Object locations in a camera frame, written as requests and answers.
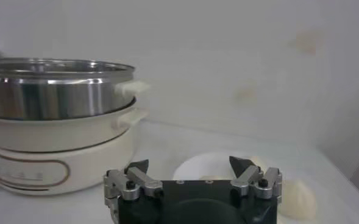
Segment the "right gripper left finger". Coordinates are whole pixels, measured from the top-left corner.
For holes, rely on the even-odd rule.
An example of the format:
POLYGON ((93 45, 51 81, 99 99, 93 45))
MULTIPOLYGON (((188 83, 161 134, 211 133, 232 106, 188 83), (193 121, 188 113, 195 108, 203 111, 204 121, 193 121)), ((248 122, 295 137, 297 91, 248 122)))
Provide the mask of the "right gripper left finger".
POLYGON ((121 197, 125 201, 138 200, 142 195, 163 196, 163 182, 148 176, 149 160, 130 163, 123 171, 108 170, 104 175, 104 198, 110 201, 121 197))

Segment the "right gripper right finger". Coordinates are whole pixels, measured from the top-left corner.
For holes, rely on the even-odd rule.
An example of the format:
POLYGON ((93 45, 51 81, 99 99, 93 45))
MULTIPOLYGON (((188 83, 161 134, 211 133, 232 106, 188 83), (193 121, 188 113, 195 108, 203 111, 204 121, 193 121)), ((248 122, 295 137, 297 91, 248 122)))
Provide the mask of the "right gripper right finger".
POLYGON ((282 199, 282 173, 278 168, 270 167, 264 172, 252 160, 235 156, 229 156, 229 162, 236 176, 230 184, 241 197, 252 191, 262 200, 282 199))

